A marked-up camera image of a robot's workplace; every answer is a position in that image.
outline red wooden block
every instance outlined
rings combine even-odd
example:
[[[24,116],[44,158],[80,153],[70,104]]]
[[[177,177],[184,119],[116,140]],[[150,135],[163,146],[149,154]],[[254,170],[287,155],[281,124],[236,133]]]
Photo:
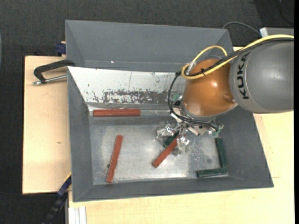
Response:
[[[94,117],[130,117],[140,116],[140,109],[94,110]]]
[[[123,140],[122,135],[116,136],[114,149],[113,149],[111,160],[110,160],[110,166],[109,166],[109,170],[108,170],[108,174],[107,174],[107,178],[106,178],[106,182],[108,182],[108,183],[112,183],[112,180],[114,177],[114,171],[115,171],[115,168],[117,165],[118,156],[120,154],[122,140]]]
[[[174,139],[171,144],[157,157],[157,159],[152,163],[155,168],[157,168],[166,157],[174,150],[177,146],[177,139]]]

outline dark carpet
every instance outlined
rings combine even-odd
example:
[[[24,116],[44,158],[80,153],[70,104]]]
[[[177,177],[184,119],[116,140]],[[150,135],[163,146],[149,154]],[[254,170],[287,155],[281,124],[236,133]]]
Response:
[[[0,223],[41,223],[55,195],[21,195],[23,56],[57,56],[64,20],[97,20],[221,28],[241,21],[290,27],[294,0],[0,0]],[[229,27],[233,44],[255,40],[251,30]],[[61,213],[55,223],[64,223]]]

